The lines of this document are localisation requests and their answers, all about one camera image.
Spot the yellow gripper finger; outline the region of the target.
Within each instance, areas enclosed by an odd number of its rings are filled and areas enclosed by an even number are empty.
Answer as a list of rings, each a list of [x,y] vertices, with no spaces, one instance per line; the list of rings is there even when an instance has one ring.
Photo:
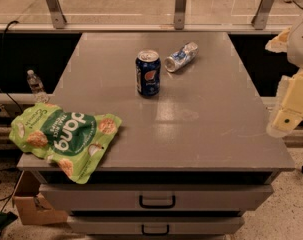
[[[288,42],[288,36],[290,33],[291,28],[288,27],[281,31],[276,37],[269,40],[267,44],[265,45],[265,49],[270,52],[274,53],[281,53],[287,52],[287,42]]]
[[[266,132],[275,138],[290,134],[303,120],[303,69],[292,77],[283,75]]]

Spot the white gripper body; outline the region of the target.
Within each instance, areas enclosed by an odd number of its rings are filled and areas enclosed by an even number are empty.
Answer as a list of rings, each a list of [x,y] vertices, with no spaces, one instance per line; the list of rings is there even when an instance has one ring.
[[[303,12],[292,25],[287,41],[288,61],[303,68]]]

